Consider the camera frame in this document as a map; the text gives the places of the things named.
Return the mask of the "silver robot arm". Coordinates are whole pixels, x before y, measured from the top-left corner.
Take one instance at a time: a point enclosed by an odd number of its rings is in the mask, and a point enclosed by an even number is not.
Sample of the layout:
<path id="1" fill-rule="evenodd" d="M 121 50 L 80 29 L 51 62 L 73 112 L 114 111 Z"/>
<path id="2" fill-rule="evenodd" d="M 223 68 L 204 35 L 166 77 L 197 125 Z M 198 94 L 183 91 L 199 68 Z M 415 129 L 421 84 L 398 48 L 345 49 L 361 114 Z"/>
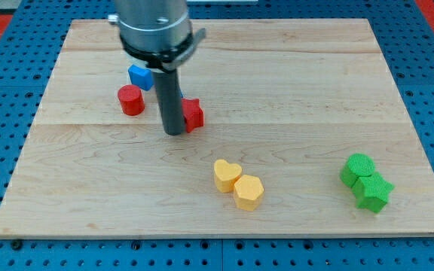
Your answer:
<path id="1" fill-rule="evenodd" d="M 118 26 L 123 49 L 136 65 L 169 73 L 191 58 L 206 37 L 194 31 L 186 0 L 115 0 L 108 20 Z"/>

